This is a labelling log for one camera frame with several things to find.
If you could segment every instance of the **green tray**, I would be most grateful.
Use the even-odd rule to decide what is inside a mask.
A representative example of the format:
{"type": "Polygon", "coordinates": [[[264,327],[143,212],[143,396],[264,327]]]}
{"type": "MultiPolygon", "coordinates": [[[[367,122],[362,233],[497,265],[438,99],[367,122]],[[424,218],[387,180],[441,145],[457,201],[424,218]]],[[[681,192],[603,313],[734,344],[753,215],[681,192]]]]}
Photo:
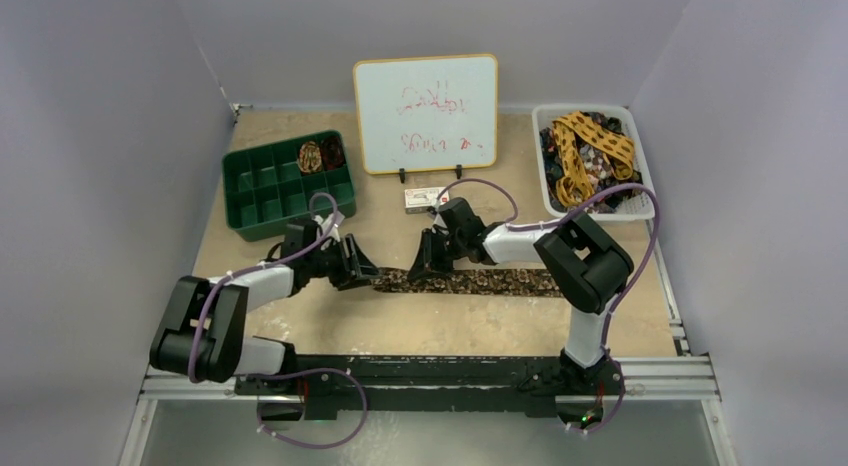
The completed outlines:
{"type": "MultiPolygon", "coordinates": [[[[279,236],[290,220],[309,217],[309,198],[317,192],[329,193],[342,214],[353,216],[356,200],[343,142],[344,166],[307,175],[297,167],[303,143],[321,144],[330,136],[338,136],[341,142],[338,131],[323,131],[224,156],[224,202],[230,229],[245,241],[279,236]]],[[[325,217],[333,210],[323,198],[315,201],[315,207],[315,213],[325,217]]]]}

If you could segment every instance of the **red handwriting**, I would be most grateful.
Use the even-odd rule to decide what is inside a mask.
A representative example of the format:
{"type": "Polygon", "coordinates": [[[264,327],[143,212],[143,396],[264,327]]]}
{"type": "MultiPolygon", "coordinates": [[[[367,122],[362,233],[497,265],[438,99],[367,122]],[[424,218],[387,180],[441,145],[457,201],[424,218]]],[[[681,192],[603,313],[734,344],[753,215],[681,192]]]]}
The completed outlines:
{"type": "Polygon", "coordinates": [[[468,111],[468,100],[464,98],[455,99],[448,92],[447,81],[436,81],[435,87],[426,88],[422,93],[412,86],[403,88],[400,99],[403,106],[397,108],[398,115],[403,116],[408,112],[421,108],[427,108],[442,113],[454,114],[468,111]]]}
{"type": "MultiPolygon", "coordinates": [[[[400,142],[403,147],[411,152],[426,151],[433,153],[446,152],[450,149],[468,149],[473,143],[468,138],[459,138],[455,141],[448,141],[444,138],[427,137],[421,133],[401,134],[400,142]]],[[[477,144],[477,147],[483,149],[482,144],[477,144]]]]}

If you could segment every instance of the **white wall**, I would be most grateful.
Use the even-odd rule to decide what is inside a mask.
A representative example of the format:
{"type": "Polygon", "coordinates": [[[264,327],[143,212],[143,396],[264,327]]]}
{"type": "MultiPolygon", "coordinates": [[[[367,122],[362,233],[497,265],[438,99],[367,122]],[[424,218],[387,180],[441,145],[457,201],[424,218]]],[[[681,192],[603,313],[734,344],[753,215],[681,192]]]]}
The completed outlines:
{"type": "Polygon", "coordinates": [[[117,462],[231,124],[174,0],[0,0],[0,464],[117,462]]]}
{"type": "Polygon", "coordinates": [[[231,101],[352,104],[363,59],[494,53],[501,105],[630,104],[688,0],[178,0],[231,101]]]}
{"type": "Polygon", "coordinates": [[[742,464],[845,464],[848,0],[692,0],[632,111],[742,464]]]}

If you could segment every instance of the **white basket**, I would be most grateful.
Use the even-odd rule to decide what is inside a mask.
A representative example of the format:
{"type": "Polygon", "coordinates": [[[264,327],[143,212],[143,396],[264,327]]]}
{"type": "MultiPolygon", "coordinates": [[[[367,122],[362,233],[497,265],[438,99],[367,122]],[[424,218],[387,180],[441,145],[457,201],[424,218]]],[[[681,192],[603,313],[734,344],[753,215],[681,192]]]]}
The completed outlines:
{"type": "MultiPolygon", "coordinates": [[[[573,113],[574,111],[597,112],[607,117],[618,118],[621,121],[622,132],[633,140],[633,144],[636,147],[633,169],[642,174],[642,184],[651,191],[654,191],[654,183],[651,182],[651,174],[648,172],[645,153],[642,151],[642,142],[639,140],[639,133],[636,132],[636,123],[633,121],[633,115],[630,114],[630,111],[621,106],[604,106],[600,104],[543,104],[533,109],[533,134],[536,138],[536,161],[539,166],[539,183],[542,187],[542,201],[545,203],[545,209],[553,216],[560,218],[565,216],[565,213],[561,213],[551,206],[550,198],[548,197],[548,183],[545,181],[545,161],[542,158],[542,140],[539,138],[539,131],[552,127],[555,119],[573,113]]],[[[647,194],[641,193],[639,196],[623,201],[615,208],[614,213],[594,213],[590,216],[595,221],[608,222],[647,220],[654,217],[654,204],[647,194]]]]}

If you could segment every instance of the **wooden table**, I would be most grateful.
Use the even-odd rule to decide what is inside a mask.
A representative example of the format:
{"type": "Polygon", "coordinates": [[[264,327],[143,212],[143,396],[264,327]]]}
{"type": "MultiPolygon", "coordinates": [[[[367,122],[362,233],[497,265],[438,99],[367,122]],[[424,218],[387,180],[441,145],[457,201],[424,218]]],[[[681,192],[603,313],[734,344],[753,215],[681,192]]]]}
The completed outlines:
{"type": "MultiPolygon", "coordinates": [[[[246,112],[239,117],[231,147],[250,148],[325,129],[342,134],[356,188],[357,213],[342,223],[341,233],[353,233],[378,266],[408,269],[421,229],[430,220],[404,212],[403,190],[445,186],[455,179],[453,172],[410,174],[406,185],[397,176],[368,175],[362,169],[354,113],[246,112]]],[[[521,208],[518,223],[550,219],[540,198],[534,134],[529,114],[501,115],[497,163],[464,172],[506,188],[521,208]]],[[[227,227],[220,184],[216,195],[195,265],[199,276],[254,265],[279,241],[243,241],[227,227]]],[[[451,195],[467,198],[487,223],[510,213],[506,199],[481,184],[460,185],[451,195]]],[[[648,242],[645,224],[606,228],[638,263],[648,242]]],[[[568,333],[570,309],[564,299],[378,293],[370,288],[337,292],[326,280],[313,280],[296,296],[251,312],[245,334],[285,339],[302,353],[556,355],[568,333]]],[[[615,356],[676,355],[653,260],[616,312],[609,344],[615,356]]]]}

